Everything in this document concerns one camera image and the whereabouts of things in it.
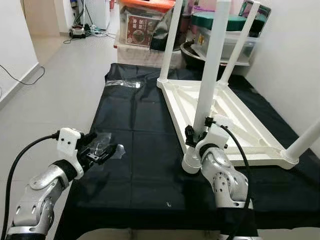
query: black cloth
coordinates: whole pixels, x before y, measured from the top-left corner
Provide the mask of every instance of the black cloth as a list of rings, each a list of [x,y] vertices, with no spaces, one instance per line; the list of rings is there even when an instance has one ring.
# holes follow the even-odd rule
[[[183,152],[162,91],[160,69],[112,64],[105,76],[141,83],[140,88],[106,86],[91,130],[112,133],[124,145],[121,160],[96,165],[75,180],[55,239],[77,239],[99,228],[217,230],[219,220],[210,184],[181,168]],[[169,71],[169,78],[200,80],[201,72]],[[242,76],[230,88],[288,147],[297,135]],[[237,168],[246,174],[244,168]],[[253,204],[259,229],[320,227],[320,164],[308,150],[291,170],[251,167]]]

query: clear plastic bin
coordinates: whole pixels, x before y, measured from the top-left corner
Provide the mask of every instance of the clear plastic bin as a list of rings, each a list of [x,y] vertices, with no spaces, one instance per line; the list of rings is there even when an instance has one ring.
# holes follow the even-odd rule
[[[158,22],[175,5],[172,0],[121,0],[121,44],[149,47]]]
[[[227,31],[223,44],[221,61],[227,63],[231,57],[231,54],[236,46],[236,43],[240,36],[240,31]],[[211,36],[211,31],[205,27],[198,27],[195,38],[195,43],[191,46],[192,49],[203,59],[207,57],[208,45]],[[249,60],[254,49],[255,44],[258,42],[256,37],[248,37],[243,45],[242,51],[237,60],[237,65],[249,65]]]

